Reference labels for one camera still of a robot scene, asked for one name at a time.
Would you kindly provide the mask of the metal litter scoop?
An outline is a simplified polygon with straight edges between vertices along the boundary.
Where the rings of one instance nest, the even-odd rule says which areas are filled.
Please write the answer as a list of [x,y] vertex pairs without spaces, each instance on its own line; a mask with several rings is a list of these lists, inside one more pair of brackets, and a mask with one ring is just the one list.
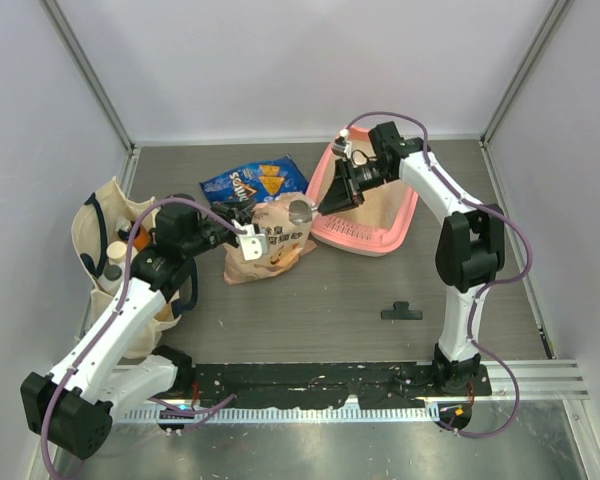
[[318,206],[312,201],[293,200],[289,203],[288,218],[294,225],[311,224],[318,215]]

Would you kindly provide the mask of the pink cat litter bag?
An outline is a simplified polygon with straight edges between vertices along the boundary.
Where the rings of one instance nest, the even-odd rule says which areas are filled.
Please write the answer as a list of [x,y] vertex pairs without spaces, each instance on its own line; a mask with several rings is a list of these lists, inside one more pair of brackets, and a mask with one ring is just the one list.
[[310,230],[316,218],[314,202],[298,192],[285,193],[254,206],[252,223],[266,236],[266,252],[247,261],[238,248],[226,245],[224,281],[242,284],[278,276],[315,249]]

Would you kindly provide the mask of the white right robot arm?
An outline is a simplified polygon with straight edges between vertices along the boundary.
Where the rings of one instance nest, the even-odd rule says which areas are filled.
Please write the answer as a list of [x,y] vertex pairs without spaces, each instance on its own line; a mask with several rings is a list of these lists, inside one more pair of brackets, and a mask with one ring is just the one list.
[[343,129],[331,144],[335,172],[317,210],[328,215],[355,209],[366,191],[394,181],[412,188],[431,210],[441,226],[435,267],[447,294],[429,382],[442,394],[455,394],[479,373],[481,355],[473,343],[482,312],[477,296],[504,266],[502,212],[463,190],[425,137],[406,139],[394,122],[378,124],[368,133],[372,156],[358,163],[349,135]]

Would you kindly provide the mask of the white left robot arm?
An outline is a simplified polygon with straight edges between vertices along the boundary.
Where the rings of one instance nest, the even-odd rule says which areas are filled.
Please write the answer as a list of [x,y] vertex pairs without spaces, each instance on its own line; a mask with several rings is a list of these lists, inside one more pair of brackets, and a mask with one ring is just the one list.
[[191,359],[171,350],[151,354],[122,374],[113,370],[190,277],[196,256],[222,244],[236,247],[245,258],[263,253],[253,209],[251,201],[206,207],[179,194],[139,214],[137,226],[155,218],[153,241],[139,253],[126,253],[123,282],[112,302],[46,375],[32,372],[21,384],[27,425],[40,437],[47,467],[53,465],[51,445],[86,460],[129,410],[163,392],[180,399],[191,391]]

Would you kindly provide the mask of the pink cat litter box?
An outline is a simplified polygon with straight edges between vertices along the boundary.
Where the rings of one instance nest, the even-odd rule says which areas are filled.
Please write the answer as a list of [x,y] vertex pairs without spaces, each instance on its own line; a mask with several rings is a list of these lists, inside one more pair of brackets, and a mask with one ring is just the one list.
[[[354,150],[373,156],[369,129],[352,127],[349,140]],[[330,185],[336,156],[329,144],[309,181],[306,196],[318,205]],[[329,216],[317,215],[312,236],[327,245],[378,257],[398,249],[409,230],[418,194],[400,181],[364,192],[365,202],[353,210]]]

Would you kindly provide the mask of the blue Doritos chip bag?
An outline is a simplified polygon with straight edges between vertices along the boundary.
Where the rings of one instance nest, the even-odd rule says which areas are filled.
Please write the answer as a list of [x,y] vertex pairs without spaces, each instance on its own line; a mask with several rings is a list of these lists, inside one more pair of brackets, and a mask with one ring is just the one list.
[[308,181],[289,155],[248,163],[199,183],[210,203],[225,201],[270,202],[285,193],[308,189]]

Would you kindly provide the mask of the orange bottle in tote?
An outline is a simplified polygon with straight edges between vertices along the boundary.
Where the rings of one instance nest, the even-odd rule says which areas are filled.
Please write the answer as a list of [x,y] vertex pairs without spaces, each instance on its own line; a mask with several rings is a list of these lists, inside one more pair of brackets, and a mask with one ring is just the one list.
[[150,233],[143,226],[141,226],[134,236],[133,247],[140,252],[150,245],[151,241],[152,239]]

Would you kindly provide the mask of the white bottle in tote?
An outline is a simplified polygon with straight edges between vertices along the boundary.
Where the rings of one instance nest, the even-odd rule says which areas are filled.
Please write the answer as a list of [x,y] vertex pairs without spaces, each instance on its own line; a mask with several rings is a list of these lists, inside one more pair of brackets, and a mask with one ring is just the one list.
[[127,244],[123,241],[112,242],[106,250],[110,264],[120,264],[125,261],[127,254]]

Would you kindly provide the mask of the cream canvas tote bag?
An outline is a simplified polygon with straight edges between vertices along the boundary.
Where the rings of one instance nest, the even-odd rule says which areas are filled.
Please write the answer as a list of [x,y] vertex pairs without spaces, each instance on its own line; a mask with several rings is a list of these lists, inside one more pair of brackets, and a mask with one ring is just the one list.
[[[141,203],[130,200],[118,181],[112,179],[92,193],[76,214],[71,228],[72,242],[93,283],[88,326],[113,303],[127,267],[129,233],[139,214],[153,203],[152,199]],[[148,356],[163,332],[176,326],[182,315],[196,306],[197,300],[197,268],[192,266],[185,284],[134,337],[123,357],[134,360]]]

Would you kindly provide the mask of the black bag clip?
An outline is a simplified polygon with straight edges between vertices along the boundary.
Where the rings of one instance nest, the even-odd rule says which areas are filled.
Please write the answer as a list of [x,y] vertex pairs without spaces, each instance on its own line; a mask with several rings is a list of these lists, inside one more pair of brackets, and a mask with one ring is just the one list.
[[381,319],[388,321],[418,321],[423,319],[421,310],[413,310],[407,301],[396,301],[391,309],[381,311]]

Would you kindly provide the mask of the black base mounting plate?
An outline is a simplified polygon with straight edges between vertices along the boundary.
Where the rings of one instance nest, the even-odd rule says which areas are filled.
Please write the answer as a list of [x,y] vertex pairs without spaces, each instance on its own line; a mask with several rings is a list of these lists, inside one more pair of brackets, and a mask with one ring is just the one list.
[[426,397],[486,397],[492,394],[487,369],[437,384],[430,363],[243,363],[197,364],[186,380],[157,395],[196,400],[209,408],[229,395],[232,408],[340,409],[349,397],[362,409],[421,406]]

